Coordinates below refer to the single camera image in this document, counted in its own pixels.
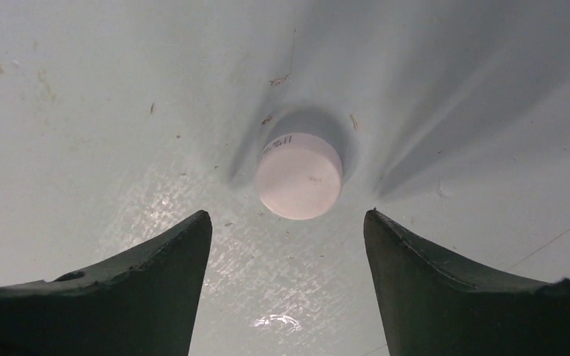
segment white surface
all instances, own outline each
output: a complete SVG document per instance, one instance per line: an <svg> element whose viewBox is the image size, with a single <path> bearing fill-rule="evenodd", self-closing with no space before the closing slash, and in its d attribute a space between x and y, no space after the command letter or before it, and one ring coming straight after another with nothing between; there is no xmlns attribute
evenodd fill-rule
<svg viewBox="0 0 570 356"><path fill-rule="evenodd" d="M338 200L342 164L338 152L320 137L290 133L263 149L255 181L261 202L274 214L309 220Z"/></svg>
<svg viewBox="0 0 570 356"><path fill-rule="evenodd" d="M290 222L231 172L303 103L358 151L334 208ZM192 355L363 356L385 344L374 206L481 263L570 276L570 1L0 0L0 285L204 208Z"/></svg>

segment textured surface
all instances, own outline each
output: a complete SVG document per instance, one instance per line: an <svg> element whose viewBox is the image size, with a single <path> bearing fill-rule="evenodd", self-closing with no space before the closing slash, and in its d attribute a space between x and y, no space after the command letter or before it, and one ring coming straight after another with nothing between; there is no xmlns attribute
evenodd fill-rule
<svg viewBox="0 0 570 356"><path fill-rule="evenodd" d="M252 187L293 108L352 143L309 222ZM192 355L363 356L385 343L373 206L488 266L570 276L570 1L0 0L0 285L206 209Z"/></svg>

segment curved edge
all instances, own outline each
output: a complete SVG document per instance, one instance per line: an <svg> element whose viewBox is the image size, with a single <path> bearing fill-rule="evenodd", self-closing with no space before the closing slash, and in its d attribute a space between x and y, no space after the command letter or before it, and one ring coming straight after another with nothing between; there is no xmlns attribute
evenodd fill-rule
<svg viewBox="0 0 570 356"><path fill-rule="evenodd" d="M181 243L183 238L194 228L207 228L212 232L211 217L208 212L198 211L144 243L99 263L63 274L54 281L39 280L0 287L0 297L27 297L47 294L77 296L105 289L125 280L131 273L145 271L155 261L165 259L167 253L176 244ZM210 244L211 234L209 234L209 247Z"/></svg>
<svg viewBox="0 0 570 356"><path fill-rule="evenodd" d="M377 254L378 248L392 248L393 246L405 248L409 252L407 254L412 263L430 269L439 277L439 282L450 284L456 289L466 291L533 291L543 286L549 286L549 283L485 266L427 241L376 209L366 213L364 240L369 260L373 260L371 255Z"/></svg>

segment white cylindrical object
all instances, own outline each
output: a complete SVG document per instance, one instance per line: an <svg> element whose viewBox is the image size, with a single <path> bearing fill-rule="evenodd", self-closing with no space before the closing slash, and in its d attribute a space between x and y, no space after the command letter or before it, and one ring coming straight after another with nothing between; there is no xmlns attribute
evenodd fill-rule
<svg viewBox="0 0 570 356"><path fill-rule="evenodd" d="M274 214L313 219L340 196L340 156L328 142L308 133L279 136L263 149L255 182L261 202Z"/></svg>

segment white plastic cap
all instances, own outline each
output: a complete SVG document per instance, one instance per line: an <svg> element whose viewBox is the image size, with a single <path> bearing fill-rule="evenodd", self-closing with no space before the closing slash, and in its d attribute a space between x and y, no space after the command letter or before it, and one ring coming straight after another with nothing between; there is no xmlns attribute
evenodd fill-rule
<svg viewBox="0 0 570 356"><path fill-rule="evenodd" d="M340 156L320 137L283 135L263 149L255 182L261 202L274 214L313 219L329 211L340 196Z"/></svg>

